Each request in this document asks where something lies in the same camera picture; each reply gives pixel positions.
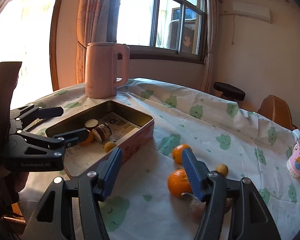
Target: wooden chair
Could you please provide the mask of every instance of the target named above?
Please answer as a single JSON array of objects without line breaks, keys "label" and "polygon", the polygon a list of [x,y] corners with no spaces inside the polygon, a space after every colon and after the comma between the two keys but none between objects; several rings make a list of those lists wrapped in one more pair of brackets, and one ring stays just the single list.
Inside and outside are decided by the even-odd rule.
[{"label": "wooden chair", "polygon": [[263,115],[291,131],[298,129],[298,127],[292,123],[292,117],[287,102],[274,95],[269,95],[263,99],[258,114]]}]

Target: screw head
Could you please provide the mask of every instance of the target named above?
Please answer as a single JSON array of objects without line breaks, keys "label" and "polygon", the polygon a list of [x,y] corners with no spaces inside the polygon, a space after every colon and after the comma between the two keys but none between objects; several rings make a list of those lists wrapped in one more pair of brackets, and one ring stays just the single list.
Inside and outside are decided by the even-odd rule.
[{"label": "screw head", "polygon": [[216,177],[218,177],[219,175],[218,175],[218,173],[215,172],[215,171],[210,171],[210,172],[208,172],[208,176],[211,177],[211,178],[216,178]]},{"label": "screw head", "polygon": [[97,174],[97,173],[96,173],[95,171],[89,171],[89,172],[87,173],[87,176],[92,178],[92,177],[96,176],[96,174]]},{"label": "screw head", "polygon": [[244,184],[250,184],[251,183],[251,180],[249,178],[242,178],[242,182]]},{"label": "screw head", "polygon": [[62,181],[62,178],[61,178],[61,177],[56,177],[56,178],[54,178],[54,180],[53,180],[53,182],[56,183],[56,184],[60,183],[61,181]]}]

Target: curtain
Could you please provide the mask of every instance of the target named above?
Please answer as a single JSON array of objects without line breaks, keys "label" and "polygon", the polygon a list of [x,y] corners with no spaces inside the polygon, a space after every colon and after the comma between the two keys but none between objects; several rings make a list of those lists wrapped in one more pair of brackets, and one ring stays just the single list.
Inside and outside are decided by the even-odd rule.
[{"label": "curtain", "polygon": [[200,80],[199,90],[209,93],[212,83],[213,71],[213,51],[217,39],[218,20],[219,20],[219,1],[223,0],[207,0],[207,14],[208,14],[208,33],[207,33],[207,47],[208,54],[203,62],[203,71]]},{"label": "curtain", "polygon": [[80,0],[77,21],[77,84],[85,81],[85,63],[89,42],[105,42],[98,31],[100,22],[107,18],[110,0]]}]

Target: table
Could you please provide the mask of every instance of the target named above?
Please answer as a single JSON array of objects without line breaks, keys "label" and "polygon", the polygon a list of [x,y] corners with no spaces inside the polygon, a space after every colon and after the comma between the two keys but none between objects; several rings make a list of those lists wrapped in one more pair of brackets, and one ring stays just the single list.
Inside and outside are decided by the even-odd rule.
[{"label": "table", "polygon": [[[255,112],[239,109],[234,102],[148,79],[129,80],[110,99],[155,118],[153,140],[122,166],[112,195],[100,204],[103,212],[109,206],[116,210],[106,218],[118,222],[118,226],[106,223],[111,239],[194,238],[198,226],[189,217],[189,203],[171,196],[166,186],[169,174],[182,167],[171,159],[172,149],[182,143],[189,144],[197,159],[210,170],[225,163],[229,179],[249,177],[283,240],[291,240],[299,231],[300,179],[289,174],[286,162],[300,139],[300,131],[287,130]],[[47,127],[105,100],[87,98],[84,84],[56,91],[34,103],[42,107],[62,106],[64,114],[33,132],[44,134]],[[29,175],[19,201],[26,220],[57,176],[68,179],[64,171]],[[224,222],[225,239],[229,216],[228,213]],[[76,202],[74,218],[79,218]],[[76,231],[80,235],[80,223],[76,224]]]}]

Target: window sill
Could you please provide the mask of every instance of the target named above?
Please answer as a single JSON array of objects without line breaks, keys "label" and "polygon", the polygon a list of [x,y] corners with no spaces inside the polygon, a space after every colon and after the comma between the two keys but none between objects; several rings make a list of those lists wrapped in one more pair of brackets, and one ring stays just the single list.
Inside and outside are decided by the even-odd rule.
[{"label": "window sill", "polygon": [[164,55],[156,53],[140,53],[140,52],[130,52],[130,59],[160,59],[160,60],[173,60],[173,61],[182,61],[189,63],[203,64],[203,60],[197,58],[183,57],[178,55]]}]

